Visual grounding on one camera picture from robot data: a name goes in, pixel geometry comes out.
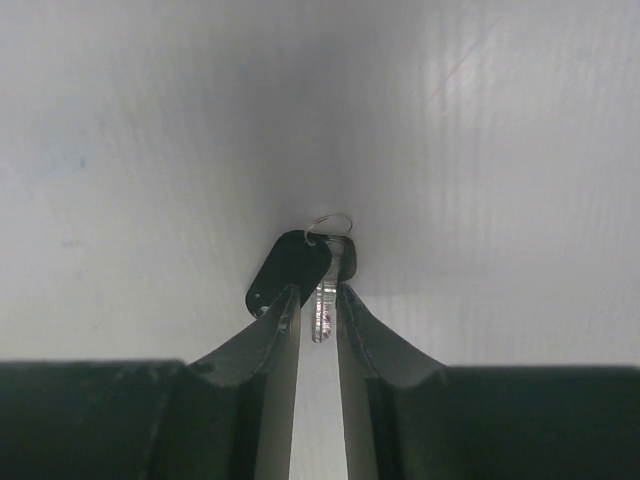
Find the key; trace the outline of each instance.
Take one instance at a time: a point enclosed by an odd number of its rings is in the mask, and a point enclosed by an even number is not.
[[[309,234],[309,238],[318,243],[324,242],[331,251],[329,270],[315,290],[311,323],[311,339],[322,343],[331,335],[335,323],[338,283],[355,275],[356,249],[353,240],[346,236]]]

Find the white wall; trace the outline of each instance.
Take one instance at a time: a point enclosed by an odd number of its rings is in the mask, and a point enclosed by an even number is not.
[[[0,356],[193,360],[251,321],[275,238],[340,210],[357,291],[441,361],[640,363],[638,25],[633,0],[2,2]],[[335,345],[303,332],[291,478],[337,479]]]

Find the key ring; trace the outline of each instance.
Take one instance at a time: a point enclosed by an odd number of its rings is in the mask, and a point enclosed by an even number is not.
[[[349,233],[351,233],[351,230],[353,230],[353,219],[351,218],[350,215],[346,214],[346,213],[330,213],[329,215],[324,215],[320,218],[316,218],[313,223],[311,223],[311,225],[309,225],[307,227],[307,229],[304,231],[304,241],[307,242],[307,245],[313,246],[316,244],[316,242],[314,242],[313,240],[309,239],[309,234],[312,233],[313,229],[316,228],[318,225],[320,225],[323,222],[326,222],[327,220],[331,219],[331,218],[342,218],[344,220],[346,220],[347,222],[349,222],[349,227],[347,228],[347,231],[345,232],[346,235],[349,235]]]

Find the key fob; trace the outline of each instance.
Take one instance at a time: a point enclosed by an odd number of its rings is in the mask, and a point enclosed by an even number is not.
[[[293,230],[276,241],[245,297],[251,315],[260,317],[290,284],[300,290],[300,306],[309,299],[329,271],[332,257],[327,243],[315,237],[323,235],[309,234],[314,241],[307,242],[304,231]]]
[[[331,235],[324,233],[309,233],[311,242],[321,242],[329,246],[329,250],[334,248],[343,248],[340,252],[340,273],[338,274],[338,282],[346,282],[353,278],[358,269],[358,258],[356,256],[356,246],[350,237],[343,235]]]

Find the white backdrop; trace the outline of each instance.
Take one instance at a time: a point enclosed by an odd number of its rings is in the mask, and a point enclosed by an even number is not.
[[[0,356],[193,360],[346,211],[445,363],[640,363],[637,1],[5,0]],[[303,328],[291,478],[345,478]]]

